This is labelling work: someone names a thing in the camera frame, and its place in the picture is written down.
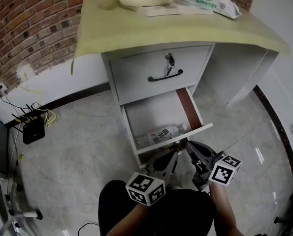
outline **wet wipes pack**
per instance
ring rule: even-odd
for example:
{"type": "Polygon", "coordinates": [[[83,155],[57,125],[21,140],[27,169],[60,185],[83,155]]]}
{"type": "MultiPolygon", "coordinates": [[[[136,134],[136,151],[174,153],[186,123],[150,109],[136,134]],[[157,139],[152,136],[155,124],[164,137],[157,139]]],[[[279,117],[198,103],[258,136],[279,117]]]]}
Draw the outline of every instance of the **wet wipes pack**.
{"type": "Polygon", "coordinates": [[[223,16],[235,19],[241,15],[238,6],[231,0],[190,0],[200,7],[213,10],[223,16]]]}

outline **black drawer handle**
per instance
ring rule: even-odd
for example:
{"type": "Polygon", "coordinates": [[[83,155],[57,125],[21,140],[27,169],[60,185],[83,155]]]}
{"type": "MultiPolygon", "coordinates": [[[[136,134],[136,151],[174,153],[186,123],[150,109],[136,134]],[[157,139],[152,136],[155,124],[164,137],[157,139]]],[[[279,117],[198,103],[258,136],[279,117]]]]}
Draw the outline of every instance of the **black drawer handle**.
{"type": "Polygon", "coordinates": [[[180,74],[182,74],[184,71],[179,69],[178,70],[178,73],[174,74],[174,75],[170,75],[170,76],[166,76],[166,77],[162,77],[162,78],[158,78],[158,79],[154,79],[152,76],[148,77],[147,80],[149,82],[154,82],[154,81],[161,81],[161,80],[165,80],[165,79],[169,79],[169,78],[172,78],[172,77],[176,77],[180,74]]]}

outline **bottle label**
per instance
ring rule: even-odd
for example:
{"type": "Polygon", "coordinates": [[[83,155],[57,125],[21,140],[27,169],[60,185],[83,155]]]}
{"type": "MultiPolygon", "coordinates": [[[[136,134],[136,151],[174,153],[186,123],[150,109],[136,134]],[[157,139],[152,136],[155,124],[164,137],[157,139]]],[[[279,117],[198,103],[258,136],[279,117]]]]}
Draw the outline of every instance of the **bottle label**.
{"type": "Polygon", "coordinates": [[[173,131],[170,128],[158,129],[147,134],[149,142],[154,145],[173,138],[173,131]]]}

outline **closed drawer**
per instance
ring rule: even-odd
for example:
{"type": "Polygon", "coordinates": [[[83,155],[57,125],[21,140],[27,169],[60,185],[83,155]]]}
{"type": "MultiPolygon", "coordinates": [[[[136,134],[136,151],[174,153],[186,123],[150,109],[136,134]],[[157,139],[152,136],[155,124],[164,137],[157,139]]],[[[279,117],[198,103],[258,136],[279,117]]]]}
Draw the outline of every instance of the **closed drawer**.
{"type": "Polygon", "coordinates": [[[195,85],[202,75],[210,48],[194,46],[165,49],[112,60],[110,66],[120,105],[195,85]],[[171,53],[175,60],[175,68],[169,77],[176,76],[150,82],[149,77],[166,76],[167,53],[171,53]]]}
{"type": "Polygon", "coordinates": [[[185,139],[211,126],[203,125],[202,117],[188,88],[181,88],[121,106],[133,152],[139,164],[147,155],[169,144],[185,139]],[[170,140],[140,148],[136,137],[169,125],[185,124],[183,134],[170,140]]]}

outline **wall socket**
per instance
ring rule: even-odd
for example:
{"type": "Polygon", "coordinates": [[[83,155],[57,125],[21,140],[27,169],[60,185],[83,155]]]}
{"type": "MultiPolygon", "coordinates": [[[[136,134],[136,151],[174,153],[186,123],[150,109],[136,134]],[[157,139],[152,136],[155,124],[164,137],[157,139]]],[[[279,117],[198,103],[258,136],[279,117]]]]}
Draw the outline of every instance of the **wall socket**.
{"type": "Polygon", "coordinates": [[[0,82],[0,86],[2,86],[0,92],[4,94],[5,91],[7,91],[8,88],[7,88],[7,86],[5,86],[5,84],[3,82],[0,82]]]}

